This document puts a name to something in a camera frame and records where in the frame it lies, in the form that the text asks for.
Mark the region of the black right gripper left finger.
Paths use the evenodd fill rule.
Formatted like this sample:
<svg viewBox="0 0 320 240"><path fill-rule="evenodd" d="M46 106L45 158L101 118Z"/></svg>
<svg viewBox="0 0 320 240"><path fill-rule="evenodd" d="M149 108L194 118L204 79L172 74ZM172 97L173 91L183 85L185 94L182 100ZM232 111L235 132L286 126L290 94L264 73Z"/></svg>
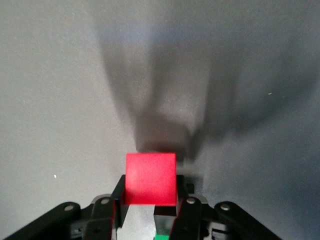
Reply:
<svg viewBox="0 0 320 240"><path fill-rule="evenodd" d="M122 175L111 194L96 196L85 208L63 202L6 237L7 240L116 240L124 224L125 179Z"/></svg>

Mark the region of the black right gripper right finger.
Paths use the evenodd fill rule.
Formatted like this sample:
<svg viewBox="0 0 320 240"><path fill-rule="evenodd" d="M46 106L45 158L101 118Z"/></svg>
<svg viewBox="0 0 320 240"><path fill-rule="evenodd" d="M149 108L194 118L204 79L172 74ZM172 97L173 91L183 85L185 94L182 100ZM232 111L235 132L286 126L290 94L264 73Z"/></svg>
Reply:
<svg viewBox="0 0 320 240"><path fill-rule="evenodd" d="M279 240L280 237L240 206L223 201L211 207L189 190L184 175L176 176L178 210L171 240Z"/></svg>

